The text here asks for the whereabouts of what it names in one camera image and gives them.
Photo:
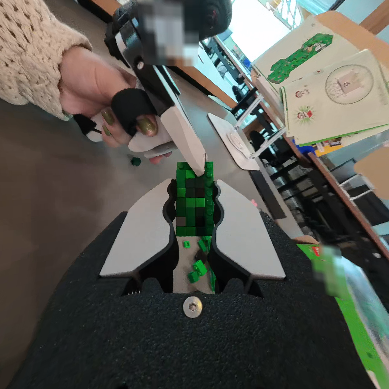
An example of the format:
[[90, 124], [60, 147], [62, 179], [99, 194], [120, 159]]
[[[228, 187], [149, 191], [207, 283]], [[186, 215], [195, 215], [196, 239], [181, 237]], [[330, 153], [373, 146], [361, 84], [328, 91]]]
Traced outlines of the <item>person's left hand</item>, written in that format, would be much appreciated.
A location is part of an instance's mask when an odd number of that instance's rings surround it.
[[103, 141], [110, 147], [128, 146], [132, 137], [122, 128], [110, 106], [121, 90], [136, 87], [137, 78], [81, 46], [63, 54], [59, 69], [63, 110], [88, 118], [101, 115]]

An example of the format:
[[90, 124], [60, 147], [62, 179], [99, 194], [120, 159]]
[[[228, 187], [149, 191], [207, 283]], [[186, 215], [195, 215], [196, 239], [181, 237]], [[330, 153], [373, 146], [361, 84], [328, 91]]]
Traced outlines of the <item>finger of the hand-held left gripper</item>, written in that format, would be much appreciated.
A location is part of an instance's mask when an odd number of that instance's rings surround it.
[[160, 116], [161, 122], [196, 176], [205, 173], [205, 149], [183, 111], [173, 106]]

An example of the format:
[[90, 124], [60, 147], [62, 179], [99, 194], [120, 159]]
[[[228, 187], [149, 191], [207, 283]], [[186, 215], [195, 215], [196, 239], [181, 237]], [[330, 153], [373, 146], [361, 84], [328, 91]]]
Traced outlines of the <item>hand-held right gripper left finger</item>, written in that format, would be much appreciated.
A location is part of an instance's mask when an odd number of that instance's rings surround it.
[[100, 270], [100, 277], [138, 275], [163, 279], [178, 264], [179, 249], [173, 221], [176, 180], [166, 179], [128, 210]]

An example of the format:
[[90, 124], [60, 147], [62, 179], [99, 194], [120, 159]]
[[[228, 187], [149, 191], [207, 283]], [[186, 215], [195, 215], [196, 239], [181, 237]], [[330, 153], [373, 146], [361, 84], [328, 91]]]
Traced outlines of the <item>tan rounded board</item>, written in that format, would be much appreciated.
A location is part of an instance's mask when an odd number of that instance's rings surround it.
[[366, 178], [373, 192], [383, 200], [389, 199], [389, 147], [384, 145], [354, 165], [354, 171]]
[[388, 43], [337, 11], [324, 12], [315, 16], [315, 19], [323, 26], [348, 40], [358, 49], [369, 49], [376, 59], [388, 68]]

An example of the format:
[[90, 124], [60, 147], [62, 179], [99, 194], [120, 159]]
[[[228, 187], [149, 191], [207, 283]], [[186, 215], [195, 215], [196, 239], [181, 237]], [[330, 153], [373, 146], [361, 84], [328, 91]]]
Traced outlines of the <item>green tiled lego plate assembly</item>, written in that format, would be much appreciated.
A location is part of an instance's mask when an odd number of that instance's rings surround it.
[[214, 229], [214, 163], [205, 162], [205, 172], [197, 176], [187, 162], [176, 170], [176, 235], [211, 236]]

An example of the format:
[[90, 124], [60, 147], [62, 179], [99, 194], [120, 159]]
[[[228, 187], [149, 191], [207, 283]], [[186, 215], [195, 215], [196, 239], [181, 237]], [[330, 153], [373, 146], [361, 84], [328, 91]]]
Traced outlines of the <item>lego instruction booklet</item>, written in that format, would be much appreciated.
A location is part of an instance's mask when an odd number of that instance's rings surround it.
[[388, 68], [315, 16], [263, 53], [251, 78], [297, 145], [388, 129]]

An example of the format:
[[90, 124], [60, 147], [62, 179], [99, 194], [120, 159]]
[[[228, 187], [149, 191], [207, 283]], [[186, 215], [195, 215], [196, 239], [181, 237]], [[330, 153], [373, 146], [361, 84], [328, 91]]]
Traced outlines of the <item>green lego box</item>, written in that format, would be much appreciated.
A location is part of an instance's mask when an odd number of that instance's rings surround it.
[[389, 387], [389, 317], [364, 270], [332, 246], [297, 243], [312, 264], [313, 286], [335, 298], [376, 388]]

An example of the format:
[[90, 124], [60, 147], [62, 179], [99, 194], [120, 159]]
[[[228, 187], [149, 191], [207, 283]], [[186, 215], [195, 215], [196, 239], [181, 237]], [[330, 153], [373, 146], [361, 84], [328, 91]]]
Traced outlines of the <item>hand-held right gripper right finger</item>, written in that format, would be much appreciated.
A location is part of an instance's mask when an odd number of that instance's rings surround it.
[[216, 205], [221, 208], [212, 237], [216, 253], [251, 279], [284, 280], [285, 271], [259, 209], [224, 181], [215, 184]]

